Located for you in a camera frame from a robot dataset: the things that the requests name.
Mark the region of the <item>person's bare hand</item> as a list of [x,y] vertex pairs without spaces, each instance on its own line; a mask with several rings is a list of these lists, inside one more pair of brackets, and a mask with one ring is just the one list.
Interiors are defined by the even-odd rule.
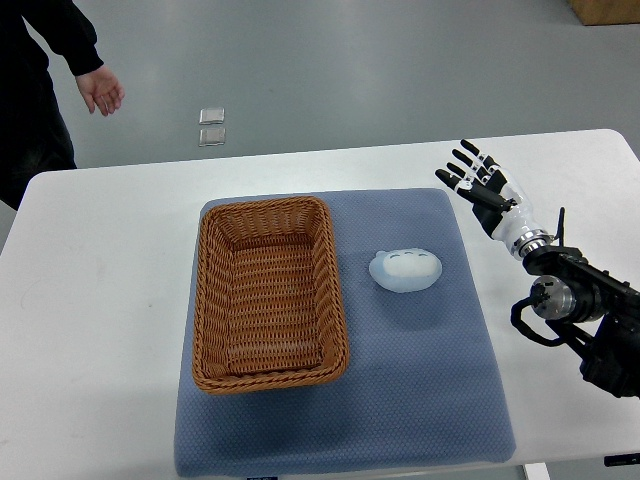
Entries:
[[76,76],[75,82],[90,114],[98,110],[103,117],[108,117],[121,108],[124,87],[106,65]]

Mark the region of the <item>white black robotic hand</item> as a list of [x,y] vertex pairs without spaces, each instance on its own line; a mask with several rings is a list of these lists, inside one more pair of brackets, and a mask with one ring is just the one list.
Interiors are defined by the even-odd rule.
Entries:
[[548,246],[553,236],[533,217],[533,207],[511,174],[493,157],[463,139],[452,151],[454,162],[436,171],[436,177],[470,202],[483,231],[503,243],[515,259]]

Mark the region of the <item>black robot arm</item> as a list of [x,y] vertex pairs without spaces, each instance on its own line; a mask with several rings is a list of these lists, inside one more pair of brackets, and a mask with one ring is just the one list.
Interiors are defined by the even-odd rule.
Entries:
[[616,398],[637,397],[639,292],[564,244],[564,216],[561,209],[552,239],[523,248],[523,266],[536,280],[512,306],[511,324],[540,345],[570,347],[585,381]]

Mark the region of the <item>person's black sleeve forearm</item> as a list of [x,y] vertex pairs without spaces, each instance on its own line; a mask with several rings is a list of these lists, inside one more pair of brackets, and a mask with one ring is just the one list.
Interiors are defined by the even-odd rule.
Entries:
[[74,76],[104,65],[96,45],[97,33],[73,1],[19,1],[20,15],[62,56]]

